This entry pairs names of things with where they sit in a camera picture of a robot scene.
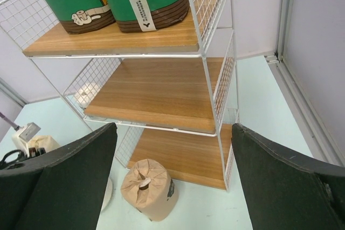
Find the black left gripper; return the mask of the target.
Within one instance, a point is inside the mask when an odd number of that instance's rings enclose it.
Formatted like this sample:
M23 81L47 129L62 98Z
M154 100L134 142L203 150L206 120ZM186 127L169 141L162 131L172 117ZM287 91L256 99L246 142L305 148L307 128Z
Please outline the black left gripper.
M45 153L45 148L29 148L29 153L27 154L23 150L12 150L4 155L1 160L1 170L11 168L11 167L21 167L21 163L43 155Z

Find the cream cartoon roll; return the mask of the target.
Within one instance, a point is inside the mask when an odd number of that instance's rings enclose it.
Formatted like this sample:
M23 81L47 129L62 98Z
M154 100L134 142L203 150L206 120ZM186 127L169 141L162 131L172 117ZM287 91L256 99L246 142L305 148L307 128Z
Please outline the cream cartoon roll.
M47 152L53 151L60 145L50 135L38 135L33 137L28 143L29 157L34 158Z

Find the brown paper roll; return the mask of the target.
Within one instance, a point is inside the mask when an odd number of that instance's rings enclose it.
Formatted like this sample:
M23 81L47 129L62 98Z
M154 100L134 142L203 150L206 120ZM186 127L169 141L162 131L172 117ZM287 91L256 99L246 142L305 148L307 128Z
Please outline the brown paper roll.
M133 165L124 177L121 194L151 221L164 220L179 198L178 189L168 171L152 159L143 159Z

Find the unwrapped white paper roll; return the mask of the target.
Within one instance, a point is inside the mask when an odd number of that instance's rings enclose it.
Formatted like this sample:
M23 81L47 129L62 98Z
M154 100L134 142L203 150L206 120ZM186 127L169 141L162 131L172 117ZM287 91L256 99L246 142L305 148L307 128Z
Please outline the unwrapped white paper roll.
M102 207L101 207L101 212L107 207L107 205L109 204L111 197L112 197L112 193L113 193L113 182L111 180L111 178L108 178L107 181L107 185L106 185L106 190L105 190L105 195L103 198L103 203L102 203Z

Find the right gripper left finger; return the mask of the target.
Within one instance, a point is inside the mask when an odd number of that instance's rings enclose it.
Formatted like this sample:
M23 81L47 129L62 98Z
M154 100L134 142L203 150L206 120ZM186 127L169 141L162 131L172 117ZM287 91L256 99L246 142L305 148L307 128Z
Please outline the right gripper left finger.
M108 123L1 170L1 229L96 229L118 134Z

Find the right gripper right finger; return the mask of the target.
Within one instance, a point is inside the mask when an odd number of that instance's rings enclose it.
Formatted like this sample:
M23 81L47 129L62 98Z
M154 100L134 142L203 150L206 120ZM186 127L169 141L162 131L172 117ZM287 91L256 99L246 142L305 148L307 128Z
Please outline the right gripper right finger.
M344 229L344 168L236 123L232 148L253 229Z

